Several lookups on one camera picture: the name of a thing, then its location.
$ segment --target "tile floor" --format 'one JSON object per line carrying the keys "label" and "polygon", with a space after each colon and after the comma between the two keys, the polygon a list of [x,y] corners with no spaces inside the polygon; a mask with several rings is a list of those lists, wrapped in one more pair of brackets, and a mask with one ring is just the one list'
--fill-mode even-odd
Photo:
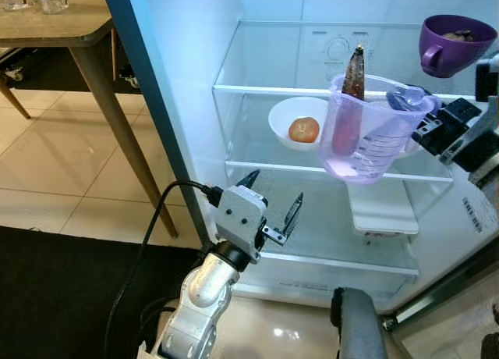
{"label": "tile floor", "polygon": [[[169,316],[168,312],[161,315],[158,334]],[[408,359],[388,334],[384,343],[388,359]],[[233,296],[217,324],[211,357],[333,359],[338,348],[338,330],[331,324],[328,309]]]}
{"label": "tile floor", "polygon": [[[0,95],[0,225],[140,242],[153,207],[94,97],[86,92],[12,90],[33,116]],[[142,96],[118,100],[160,189],[174,174]],[[199,248],[179,191],[167,201],[180,233],[162,222],[151,243]]]}

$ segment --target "purple mug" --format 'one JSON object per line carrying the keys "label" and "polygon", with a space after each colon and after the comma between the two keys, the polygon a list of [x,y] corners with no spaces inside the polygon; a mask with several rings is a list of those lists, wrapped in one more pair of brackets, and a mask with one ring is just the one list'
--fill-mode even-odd
{"label": "purple mug", "polygon": [[[455,41],[443,37],[457,30],[470,30],[474,41]],[[497,31],[479,20],[441,14],[426,18],[419,36],[419,56],[423,71],[438,78],[449,78],[473,64],[497,37]]]}

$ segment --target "refrigerator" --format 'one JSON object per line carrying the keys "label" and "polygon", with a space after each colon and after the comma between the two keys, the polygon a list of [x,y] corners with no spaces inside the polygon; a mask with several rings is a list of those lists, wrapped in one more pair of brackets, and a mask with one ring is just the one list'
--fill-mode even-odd
{"label": "refrigerator", "polygon": [[[315,153],[279,143],[267,117],[286,98],[327,100],[358,44],[366,73],[485,109],[475,102],[474,65],[448,79],[421,70],[419,32],[436,14],[497,29],[499,0],[107,2],[178,179],[228,187],[259,169],[253,189],[269,201],[270,226],[282,225],[303,192],[292,236],[283,247],[266,243],[235,294],[329,307],[335,288],[353,287],[373,298],[393,329],[497,266],[497,207],[458,166],[424,150],[397,159],[379,183],[388,196],[403,187],[417,234],[367,239],[354,234],[346,183],[326,173]],[[216,241],[212,208],[182,192],[202,242]],[[383,201],[369,204],[393,219]]]}

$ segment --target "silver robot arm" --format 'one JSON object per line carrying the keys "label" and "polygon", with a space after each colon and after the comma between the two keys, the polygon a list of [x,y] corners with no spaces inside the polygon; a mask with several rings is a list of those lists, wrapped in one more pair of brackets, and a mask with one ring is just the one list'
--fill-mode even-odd
{"label": "silver robot arm", "polygon": [[250,187],[253,172],[238,185],[221,190],[215,222],[223,240],[204,263],[184,279],[179,306],[168,320],[150,353],[145,344],[139,359],[208,359],[217,336],[218,319],[226,310],[232,286],[249,263],[260,260],[267,239],[283,245],[293,231],[302,205],[300,194],[286,215],[283,229],[267,226],[267,199]]}

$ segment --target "mug handle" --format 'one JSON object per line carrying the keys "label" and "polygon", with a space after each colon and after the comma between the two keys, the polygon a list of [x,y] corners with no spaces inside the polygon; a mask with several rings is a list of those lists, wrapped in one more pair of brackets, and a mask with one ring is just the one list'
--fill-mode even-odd
{"label": "mug handle", "polygon": [[438,44],[434,44],[429,47],[424,55],[421,57],[421,66],[426,68],[435,68],[435,63],[437,62],[437,57],[442,51],[443,47]]}

